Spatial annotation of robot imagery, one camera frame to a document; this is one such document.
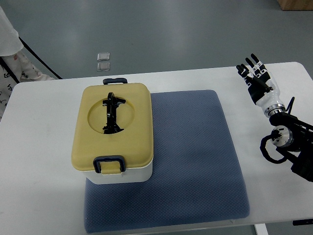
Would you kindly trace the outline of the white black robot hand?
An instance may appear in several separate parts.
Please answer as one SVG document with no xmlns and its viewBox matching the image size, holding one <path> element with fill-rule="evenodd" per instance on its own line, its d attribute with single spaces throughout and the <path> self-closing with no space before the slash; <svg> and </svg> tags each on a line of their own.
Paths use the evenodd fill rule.
<svg viewBox="0 0 313 235">
<path fill-rule="evenodd" d="M 276 80 L 266 66 L 253 53 L 251 58 L 246 58 L 246 62 L 248 67 L 240 64 L 236 66 L 236 69 L 248 86 L 247 90 L 253 103 L 261 107 L 266 117 L 285 112 L 286 107 L 279 98 L 280 90 Z"/>
</svg>

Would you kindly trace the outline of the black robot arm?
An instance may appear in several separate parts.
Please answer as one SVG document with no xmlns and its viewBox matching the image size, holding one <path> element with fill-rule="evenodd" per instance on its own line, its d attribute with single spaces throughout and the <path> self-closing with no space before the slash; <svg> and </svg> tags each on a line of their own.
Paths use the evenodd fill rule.
<svg viewBox="0 0 313 235">
<path fill-rule="evenodd" d="M 312 182 L 313 126 L 285 112 L 271 115 L 269 122 L 274 126 L 274 129 L 270 135 L 261 140 L 260 150 L 264 158 L 273 164 L 290 161 L 293 173 Z M 266 150 L 266 144 L 269 140 L 283 158 L 276 160 L 269 155 Z"/>
</svg>

